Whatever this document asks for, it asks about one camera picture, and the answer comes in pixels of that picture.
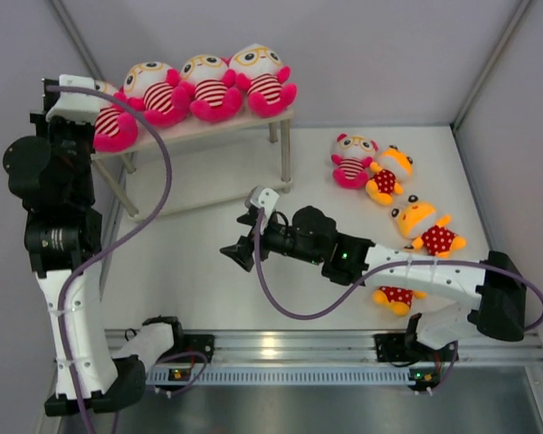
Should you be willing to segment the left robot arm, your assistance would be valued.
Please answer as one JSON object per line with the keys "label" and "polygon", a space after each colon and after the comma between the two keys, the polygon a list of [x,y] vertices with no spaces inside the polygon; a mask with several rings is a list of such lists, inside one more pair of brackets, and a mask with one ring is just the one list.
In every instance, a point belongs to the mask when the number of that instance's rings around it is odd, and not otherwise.
{"label": "left robot arm", "polygon": [[94,127],[39,113],[30,121],[34,135],[15,140],[3,166],[27,212],[24,247],[51,320],[57,378],[44,412],[118,412],[142,399],[159,356],[184,355],[186,339],[175,317],[155,317],[111,356],[100,302],[102,216],[93,208]]}

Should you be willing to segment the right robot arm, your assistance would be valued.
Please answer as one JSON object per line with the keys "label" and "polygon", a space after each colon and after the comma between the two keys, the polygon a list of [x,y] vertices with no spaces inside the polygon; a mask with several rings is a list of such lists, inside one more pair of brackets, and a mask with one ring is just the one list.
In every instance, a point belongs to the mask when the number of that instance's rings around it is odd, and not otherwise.
{"label": "right robot arm", "polygon": [[350,291],[368,284],[450,300],[447,307],[411,317],[404,346],[413,358],[474,335],[503,342],[524,337],[528,282],[505,253],[492,250],[480,261],[411,254],[342,233],[312,206],[295,212],[290,223],[256,207],[237,221],[249,226],[248,234],[220,251],[246,271],[261,272],[262,261],[277,253],[319,265],[323,277]]}

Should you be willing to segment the pink panda plush face down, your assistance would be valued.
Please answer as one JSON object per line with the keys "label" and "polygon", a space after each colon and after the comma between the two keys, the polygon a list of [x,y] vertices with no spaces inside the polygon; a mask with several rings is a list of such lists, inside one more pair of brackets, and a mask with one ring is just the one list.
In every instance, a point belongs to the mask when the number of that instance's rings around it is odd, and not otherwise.
{"label": "pink panda plush face down", "polygon": [[162,61],[134,65],[119,89],[154,127],[172,127],[190,113],[191,97],[180,86],[178,71]]}

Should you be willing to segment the orange plush top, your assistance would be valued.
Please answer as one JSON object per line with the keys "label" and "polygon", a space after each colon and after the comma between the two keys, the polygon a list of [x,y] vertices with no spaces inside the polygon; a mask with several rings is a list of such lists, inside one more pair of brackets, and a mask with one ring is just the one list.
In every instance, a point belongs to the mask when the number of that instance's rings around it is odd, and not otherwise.
{"label": "orange plush top", "polygon": [[374,202],[388,206],[394,196],[404,193],[404,184],[412,177],[414,160],[397,146],[389,146],[373,161],[366,192]]}

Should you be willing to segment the pink panda plush with glasses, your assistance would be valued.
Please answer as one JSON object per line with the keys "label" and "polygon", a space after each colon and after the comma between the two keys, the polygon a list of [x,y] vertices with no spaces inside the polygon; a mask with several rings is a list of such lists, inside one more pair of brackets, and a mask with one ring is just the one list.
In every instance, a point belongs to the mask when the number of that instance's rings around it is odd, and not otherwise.
{"label": "pink panda plush with glasses", "polygon": [[229,67],[250,111],[260,118],[278,116],[297,97],[297,86],[288,82],[291,68],[268,46],[254,43],[241,49],[231,57]]}

